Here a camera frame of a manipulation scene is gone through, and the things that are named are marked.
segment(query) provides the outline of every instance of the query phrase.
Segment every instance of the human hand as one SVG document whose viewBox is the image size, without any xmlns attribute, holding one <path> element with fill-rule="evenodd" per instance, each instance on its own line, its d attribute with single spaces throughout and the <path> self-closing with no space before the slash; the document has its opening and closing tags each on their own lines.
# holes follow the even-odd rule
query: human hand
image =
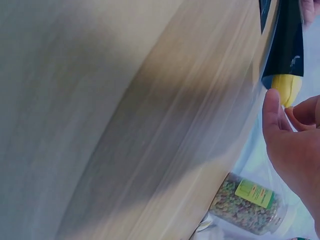
<svg viewBox="0 0 320 240">
<path fill-rule="evenodd" d="M 317 15 L 320 15 L 320 0 L 301 0 L 304 24 L 306 27 L 313 23 Z"/>
<path fill-rule="evenodd" d="M 286 118 L 299 132 L 294 132 Z M 315 220 L 320 236 L 320 95 L 285 111 L 277 90 L 263 104 L 263 135 L 269 159 Z"/>
</svg>

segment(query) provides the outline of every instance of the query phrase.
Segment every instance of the mixed seeds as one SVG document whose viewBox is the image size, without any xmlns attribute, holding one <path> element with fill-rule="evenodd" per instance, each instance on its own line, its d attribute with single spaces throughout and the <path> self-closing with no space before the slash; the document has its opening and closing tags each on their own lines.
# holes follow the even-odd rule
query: mixed seeds
<svg viewBox="0 0 320 240">
<path fill-rule="evenodd" d="M 229 173 L 218 190 L 210 211 L 217 217 L 256 235 L 263 235 L 279 226 L 283 220 L 283 216 L 278 214 L 279 208 L 282 207 L 281 197 L 275 193 L 268 209 L 252 203 L 235 195 L 242 180 L 242 177 Z"/>
</svg>

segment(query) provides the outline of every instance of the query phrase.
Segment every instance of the green label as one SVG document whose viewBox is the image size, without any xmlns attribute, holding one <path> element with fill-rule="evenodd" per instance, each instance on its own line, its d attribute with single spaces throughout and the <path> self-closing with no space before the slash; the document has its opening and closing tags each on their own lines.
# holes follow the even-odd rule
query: green label
<svg viewBox="0 0 320 240">
<path fill-rule="evenodd" d="M 252 181 L 243 179 L 235 191 L 235 195 L 260 207 L 269 209 L 274 201 L 274 192 Z"/>
</svg>

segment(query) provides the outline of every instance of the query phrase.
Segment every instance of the plastic jar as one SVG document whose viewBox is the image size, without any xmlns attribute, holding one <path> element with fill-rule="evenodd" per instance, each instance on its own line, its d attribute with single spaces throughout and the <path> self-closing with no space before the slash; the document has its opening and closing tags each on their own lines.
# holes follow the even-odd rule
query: plastic jar
<svg viewBox="0 0 320 240">
<path fill-rule="evenodd" d="M 278 236 L 289 230 L 296 215 L 280 195 L 234 173 L 222 183 L 210 212 L 255 235 Z"/>
</svg>

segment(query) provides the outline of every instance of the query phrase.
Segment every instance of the finger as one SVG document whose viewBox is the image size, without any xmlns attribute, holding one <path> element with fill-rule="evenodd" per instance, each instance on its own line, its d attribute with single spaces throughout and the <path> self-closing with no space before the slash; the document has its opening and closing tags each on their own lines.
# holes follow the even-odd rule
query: finger
<svg viewBox="0 0 320 240">
<path fill-rule="evenodd" d="M 303 125 L 320 125 L 320 95 L 309 98 L 293 108 L 294 118 Z"/>
<path fill-rule="evenodd" d="M 315 20 L 314 0 L 301 0 L 303 18 L 306 26 L 309 26 Z"/>
<path fill-rule="evenodd" d="M 315 129 L 316 125 L 305 125 L 299 122 L 295 116 L 294 116 L 294 108 L 293 107 L 288 107 L 285 110 L 285 114 L 287 115 L 289 121 L 291 122 L 292 126 L 298 131 L 298 132 L 303 132 L 311 129 Z"/>
<path fill-rule="evenodd" d="M 267 144 L 282 132 L 279 126 L 279 107 L 279 92 L 276 89 L 268 90 L 262 108 L 262 130 Z"/>
</svg>

